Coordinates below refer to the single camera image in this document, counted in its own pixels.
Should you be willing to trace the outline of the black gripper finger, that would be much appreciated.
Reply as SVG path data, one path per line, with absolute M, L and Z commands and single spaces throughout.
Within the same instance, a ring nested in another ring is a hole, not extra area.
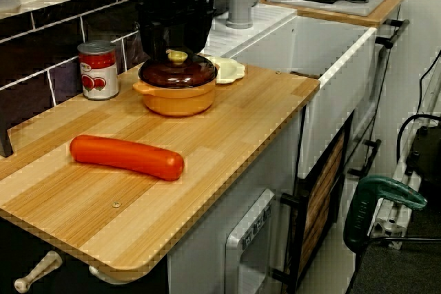
M 169 27 L 169 49 L 199 53 L 206 44 L 209 29 L 192 23 Z
M 143 51 L 154 61 L 164 61 L 167 47 L 166 28 L 141 29 Z

